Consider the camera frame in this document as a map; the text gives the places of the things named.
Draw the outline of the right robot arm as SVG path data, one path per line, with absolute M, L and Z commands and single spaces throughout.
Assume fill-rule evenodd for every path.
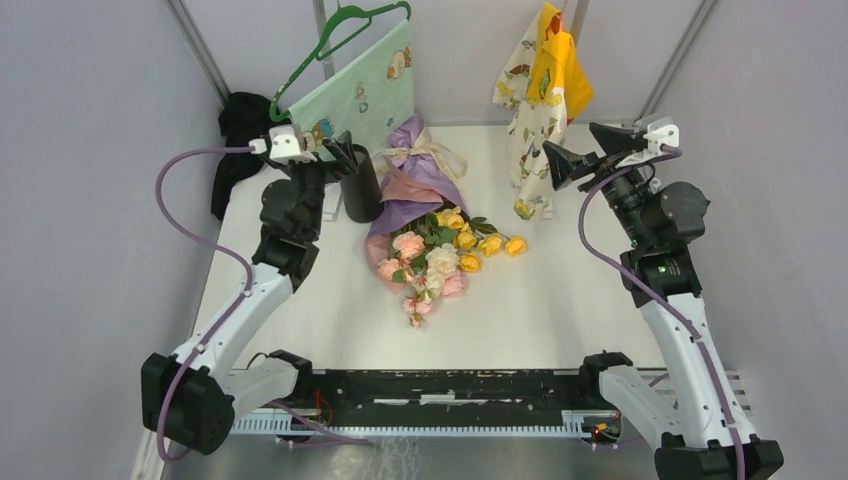
M 599 153 L 579 155 L 546 141 L 555 190 L 576 184 L 602 195 L 630 247 L 606 257 L 649 326 L 674 399 L 666 400 L 620 352 L 585 358 L 577 382 L 591 408 L 608 403 L 650 445 L 661 479 L 767 479 L 783 465 L 743 410 L 714 345 L 690 244 L 705 231 L 709 200 L 688 182 L 661 185 L 656 167 L 677 159 L 679 130 L 667 120 L 639 129 L 593 123 Z

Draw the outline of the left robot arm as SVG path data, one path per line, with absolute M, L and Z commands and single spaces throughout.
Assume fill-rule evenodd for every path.
M 187 238 L 237 261 L 244 276 L 229 305 L 203 330 L 171 354 L 153 353 L 142 364 L 142 421 L 154 433 L 164 462 L 184 457 L 169 454 L 171 444 L 209 455 L 223 444 L 236 420 L 256 409 L 275 400 L 297 408 L 312 399 L 314 381 L 302 373 L 308 363 L 297 356 L 271 356 L 238 373 L 232 368 L 260 327 L 311 272 L 319 253 L 315 243 L 327 185 L 358 171 L 350 132 L 324 146 L 329 160 L 306 148 L 296 126 L 283 125 L 243 147 L 285 175 L 262 192 L 259 243 L 252 258 L 172 224 Z

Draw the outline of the purple wrapping paper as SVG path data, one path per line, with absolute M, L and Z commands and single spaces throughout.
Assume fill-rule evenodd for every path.
M 390 134 L 380 155 L 383 212 L 372 222 L 370 237 L 397 231 L 445 202 L 465 206 L 458 181 L 467 174 L 467 160 L 434 141 L 419 115 Z

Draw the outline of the pink wrapping paper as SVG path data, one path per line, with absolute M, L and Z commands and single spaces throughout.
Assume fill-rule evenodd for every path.
M 443 204 L 441 194 L 423 183 L 402 175 L 392 176 L 385 182 L 381 203 L 382 214 L 371 224 L 365 241 L 366 259 L 372 272 L 389 292 L 396 295 L 403 285 L 378 272 L 377 263 L 387 259 L 391 234 L 413 220 L 433 211 Z

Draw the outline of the artificial flower bunch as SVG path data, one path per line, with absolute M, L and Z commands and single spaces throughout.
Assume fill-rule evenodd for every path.
M 521 255 L 528 242 L 449 206 L 371 236 L 367 248 L 377 277 L 400 297 L 409 325 L 422 328 L 444 299 L 465 293 L 467 276 L 480 272 L 486 258 Z

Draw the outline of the beige printed ribbon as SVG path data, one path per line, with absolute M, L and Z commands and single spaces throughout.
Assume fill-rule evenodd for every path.
M 468 172 L 468 161 L 445 145 L 435 142 L 427 127 L 420 130 L 396 130 L 390 138 L 390 147 L 380 154 L 387 166 L 400 169 L 404 165 L 421 164 L 425 171 L 433 170 L 430 177 L 443 176 L 456 183 Z

